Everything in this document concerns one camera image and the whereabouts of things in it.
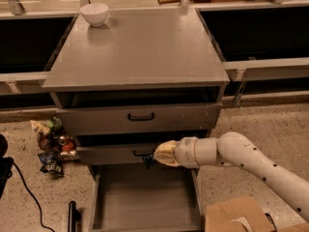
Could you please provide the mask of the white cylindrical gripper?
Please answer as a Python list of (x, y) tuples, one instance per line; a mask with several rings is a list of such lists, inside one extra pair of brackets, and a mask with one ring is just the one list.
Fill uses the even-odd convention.
[(189, 169), (196, 168), (196, 141), (196, 137), (185, 137), (179, 142), (175, 140), (164, 142), (155, 149), (154, 158), (158, 162), (172, 167), (178, 167), (181, 165)]

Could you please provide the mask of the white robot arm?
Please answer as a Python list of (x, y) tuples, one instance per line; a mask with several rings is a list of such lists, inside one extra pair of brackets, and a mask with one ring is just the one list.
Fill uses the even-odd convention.
[(154, 159), (172, 167), (235, 166), (254, 175), (309, 221), (309, 183), (266, 157), (244, 135), (230, 131), (219, 138), (184, 137), (154, 150)]

